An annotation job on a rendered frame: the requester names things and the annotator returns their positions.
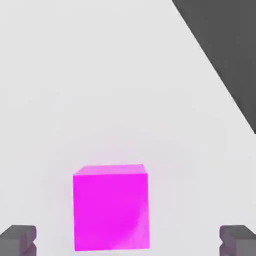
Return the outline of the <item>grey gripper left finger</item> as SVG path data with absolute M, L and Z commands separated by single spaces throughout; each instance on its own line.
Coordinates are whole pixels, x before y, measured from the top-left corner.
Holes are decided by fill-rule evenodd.
M 34 225 L 11 225 L 0 234 L 0 256 L 37 256 Z

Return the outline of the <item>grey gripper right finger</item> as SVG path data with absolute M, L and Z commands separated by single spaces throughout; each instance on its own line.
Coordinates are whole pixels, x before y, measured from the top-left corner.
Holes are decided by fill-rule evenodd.
M 256 234 L 245 225 L 222 225 L 219 256 L 256 256 Z

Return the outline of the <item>small magenta cube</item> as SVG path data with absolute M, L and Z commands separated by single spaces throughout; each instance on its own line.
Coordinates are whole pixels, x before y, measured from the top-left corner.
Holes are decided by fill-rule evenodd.
M 149 249 L 148 188 L 142 164 L 89 165 L 75 173 L 75 251 Z

